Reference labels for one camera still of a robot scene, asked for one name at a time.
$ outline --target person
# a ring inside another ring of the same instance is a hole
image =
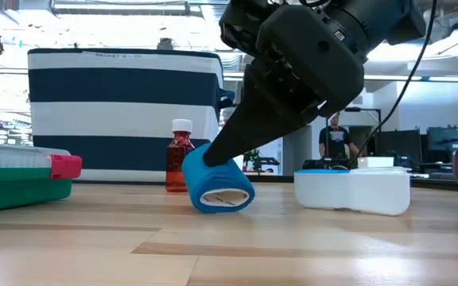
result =
[[[339,126],[340,112],[330,119],[330,126],[323,128],[319,133],[319,153],[321,158],[348,159],[345,145],[351,153],[358,154],[358,148],[351,141],[349,132]],[[328,134],[328,155],[326,154],[326,137]]]

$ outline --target computer monitor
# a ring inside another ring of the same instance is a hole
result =
[[[452,161],[458,149],[458,127],[430,127],[427,138],[431,162]]]
[[[419,130],[383,131],[377,135],[379,156],[395,157],[395,164],[416,168],[421,164]]]

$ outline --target white label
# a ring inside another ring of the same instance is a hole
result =
[[[141,59],[140,54],[112,54],[106,52],[83,52],[83,54],[92,55],[104,59]]]
[[[336,32],[335,32],[335,37],[337,37],[339,40],[343,40],[343,39],[346,38],[346,36],[344,36],[344,35],[342,34],[342,32],[340,32],[340,31],[336,31]]]
[[[224,191],[208,191],[201,196],[200,201],[213,207],[237,207],[244,204],[249,199],[246,191],[237,189],[227,189]]]

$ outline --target blue tape roll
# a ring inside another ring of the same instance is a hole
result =
[[[209,143],[190,152],[183,161],[184,180],[193,206],[204,213],[240,211],[255,197],[254,187],[238,165],[208,167],[203,155]]]

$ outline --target navy and white striped bag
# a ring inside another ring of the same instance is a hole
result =
[[[192,120],[200,146],[235,96],[206,52],[39,48],[28,61],[33,143],[81,156],[81,180],[164,182],[172,120]]]

